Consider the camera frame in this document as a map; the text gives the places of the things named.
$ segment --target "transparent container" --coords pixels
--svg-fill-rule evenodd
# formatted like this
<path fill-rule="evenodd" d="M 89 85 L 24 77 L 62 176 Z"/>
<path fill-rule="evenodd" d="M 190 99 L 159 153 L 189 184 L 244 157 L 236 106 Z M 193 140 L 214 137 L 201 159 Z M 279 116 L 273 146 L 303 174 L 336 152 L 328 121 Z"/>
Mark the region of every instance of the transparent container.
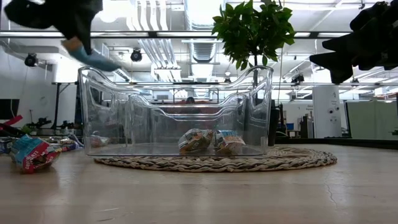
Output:
<path fill-rule="evenodd" d="M 255 73 L 260 80 L 258 85 L 253 85 Z M 78 75 L 85 152 L 89 156 L 266 153 L 272 90 L 269 67 L 252 67 L 228 84 L 117 84 L 89 67 L 79 69 Z M 195 99 L 195 103 L 186 104 L 175 97 L 182 90 L 201 90 L 205 94 Z M 153 100 L 157 91 L 174 93 L 173 100 Z M 192 139 L 199 139 L 198 148 L 195 148 L 198 144 L 187 146 Z"/>

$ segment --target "potted plant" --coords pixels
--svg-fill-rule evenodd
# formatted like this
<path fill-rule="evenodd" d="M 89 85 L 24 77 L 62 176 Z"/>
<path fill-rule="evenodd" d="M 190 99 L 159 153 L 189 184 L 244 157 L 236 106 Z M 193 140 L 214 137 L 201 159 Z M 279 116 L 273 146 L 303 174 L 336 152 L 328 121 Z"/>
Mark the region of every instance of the potted plant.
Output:
<path fill-rule="evenodd" d="M 220 16 L 213 17 L 212 34 L 218 33 L 217 39 L 224 43 L 224 54 L 229 61 L 236 62 L 236 69 L 244 70 L 249 57 L 262 55 L 262 64 L 267 65 L 268 59 L 278 61 L 276 50 L 284 44 L 294 44 L 294 30 L 289 23 L 292 10 L 282 7 L 280 2 L 261 0 L 261 11 L 253 9 L 253 1 L 242 2 L 235 8 L 226 4 L 225 10 L 220 6 Z M 257 73 L 254 74 L 254 84 L 257 85 Z"/>

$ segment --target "small tree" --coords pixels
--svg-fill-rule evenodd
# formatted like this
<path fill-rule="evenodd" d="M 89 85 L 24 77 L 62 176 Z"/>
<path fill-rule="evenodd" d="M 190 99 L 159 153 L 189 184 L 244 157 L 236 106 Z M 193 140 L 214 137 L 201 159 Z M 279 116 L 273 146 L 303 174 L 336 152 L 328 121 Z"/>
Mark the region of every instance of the small tree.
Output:
<path fill-rule="evenodd" d="M 225 11 L 220 6 L 220 16 L 213 17 L 215 23 L 212 34 L 218 33 L 217 39 L 223 39 L 224 54 L 229 61 L 236 61 L 236 69 L 244 70 L 248 65 L 249 56 L 262 55 L 265 66 L 268 59 L 278 61 L 276 50 L 284 44 L 294 44 L 294 30 L 289 23 L 292 10 L 276 4 L 275 1 L 261 0 L 261 12 L 253 9 L 253 1 L 242 2 L 233 8 L 226 4 Z M 257 73 L 254 74 L 257 84 Z"/>

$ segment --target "plant stem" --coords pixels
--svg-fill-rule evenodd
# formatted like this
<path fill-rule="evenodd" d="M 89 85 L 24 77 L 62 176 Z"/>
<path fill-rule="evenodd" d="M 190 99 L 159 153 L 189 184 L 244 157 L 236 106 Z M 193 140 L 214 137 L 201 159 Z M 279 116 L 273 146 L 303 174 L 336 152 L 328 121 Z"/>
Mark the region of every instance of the plant stem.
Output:
<path fill-rule="evenodd" d="M 254 66 L 257 66 L 257 55 L 254 55 Z M 253 75 L 253 86 L 257 86 L 257 76 L 258 76 L 258 70 L 254 71 Z"/>

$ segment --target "ceiling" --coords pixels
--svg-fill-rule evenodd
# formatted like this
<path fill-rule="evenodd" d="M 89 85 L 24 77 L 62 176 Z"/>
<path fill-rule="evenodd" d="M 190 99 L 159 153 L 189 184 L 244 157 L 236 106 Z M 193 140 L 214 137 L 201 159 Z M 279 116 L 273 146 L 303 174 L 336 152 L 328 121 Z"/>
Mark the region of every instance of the ceiling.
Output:
<path fill-rule="evenodd" d="M 204 4 L 211 2 L 210 0 L 203 0 Z M 237 5 L 242 1 L 229 0 L 227 1 L 233 6 Z M 258 0 L 254 1 L 254 7 L 259 7 Z M 366 7 L 371 7 L 376 0 L 364 0 Z M 150 7 L 149 1 L 147 8 L 147 21 L 150 21 Z M 157 13 L 159 13 L 159 1 L 157 3 Z M 96 17 L 92 23 L 92 31 L 125 31 L 129 30 L 126 25 L 126 17 L 130 15 L 130 10 L 128 8 L 129 0 L 112 0 L 109 4 L 113 6 L 108 6 L 116 11 L 113 16 L 118 18 L 114 22 L 103 22 L 100 17 Z M 166 0 L 167 10 L 166 10 L 166 23 L 169 30 L 186 30 L 186 18 L 184 9 L 184 0 Z M 324 31 L 324 32 L 349 32 L 349 23 L 351 20 L 358 15 L 360 12 L 359 7 L 361 1 L 357 0 L 347 0 L 347 1 L 334 1 L 334 0 L 291 0 L 282 1 L 285 7 L 289 7 L 293 10 L 293 16 L 290 18 L 290 23 L 293 25 L 296 31 Z M 1 29 L 2 30 L 27 30 L 24 27 L 9 23 L 7 18 L 2 13 L 1 16 Z M 195 62 L 190 56 L 190 49 L 188 44 L 183 43 L 186 40 L 182 39 L 172 39 L 172 48 L 177 60 L 178 66 L 181 67 L 181 77 L 187 77 L 192 75 L 191 64 Z M 292 75 L 296 73 L 304 74 L 306 82 L 314 81 L 313 65 L 308 61 L 308 57 L 311 54 L 326 52 L 322 47 L 323 40 L 307 40 L 299 39 L 295 40 L 295 43 L 291 46 L 285 46 L 283 53 L 279 51 L 282 58 L 282 62 L 269 63 L 268 66 L 274 69 L 273 82 L 279 82 L 279 80 L 286 80 L 290 82 Z M 39 57 L 40 47 L 57 47 L 58 51 L 53 55 L 43 54 L 43 60 L 54 61 L 56 63 L 60 57 L 67 57 L 67 54 L 60 46 L 60 39 L 12 39 L 11 42 L 18 43 L 21 49 L 24 46 L 35 46 Z M 140 62 L 132 62 L 130 59 L 130 54 L 133 48 L 141 48 L 139 41 L 137 39 L 95 39 L 93 40 L 94 46 L 96 48 L 101 48 L 102 44 L 109 47 L 110 57 L 120 63 L 127 71 L 131 73 L 134 79 L 135 74 L 138 73 L 148 73 L 147 76 L 150 78 L 149 72 L 151 71 L 152 62 L 149 60 L 148 56 L 143 53 L 142 60 Z M 209 76 L 223 77 L 226 72 L 230 72 L 232 77 L 240 76 L 244 71 L 239 71 L 235 69 L 235 64 L 230 64 L 228 59 L 223 55 L 223 45 L 217 44 L 216 46 L 216 56 L 213 61 L 214 67 Z M 15 49 L 16 52 L 23 52 L 22 50 Z M 354 69 L 354 75 L 358 76 L 369 71 L 362 72 L 358 69 Z M 378 75 L 372 77 L 372 79 L 366 80 L 366 82 L 378 82 L 385 79 L 386 77 L 394 76 L 395 72 L 381 72 Z M 317 78 L 317 82 L 330 82 L 330 77 L 327 73 L 322 73 L 322 77 Z"/>

